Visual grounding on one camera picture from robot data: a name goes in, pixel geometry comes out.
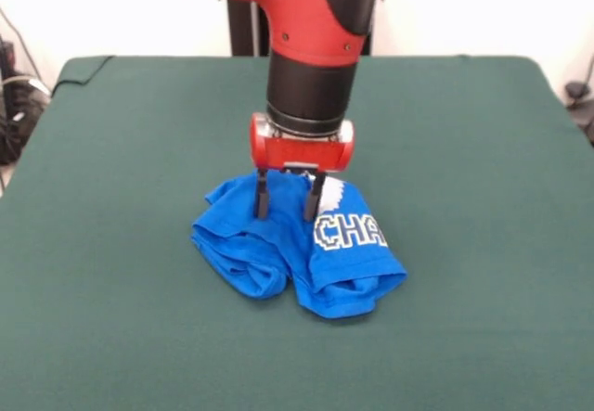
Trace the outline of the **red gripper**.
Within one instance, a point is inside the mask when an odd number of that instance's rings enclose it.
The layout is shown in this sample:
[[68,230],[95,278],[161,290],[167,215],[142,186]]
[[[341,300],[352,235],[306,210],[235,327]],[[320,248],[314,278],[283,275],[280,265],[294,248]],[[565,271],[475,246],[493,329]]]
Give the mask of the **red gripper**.
[[338,133],[323,137],[291,135],[279,130],[263,113],[253,113],[250,123],[252,162],[257,169],[254,216],[268,215],[267,170],[300,169],[310,182],[303,218],[315,219],[322,196],[326,173],[344,171],[353,155],[355,127],[343,121]]

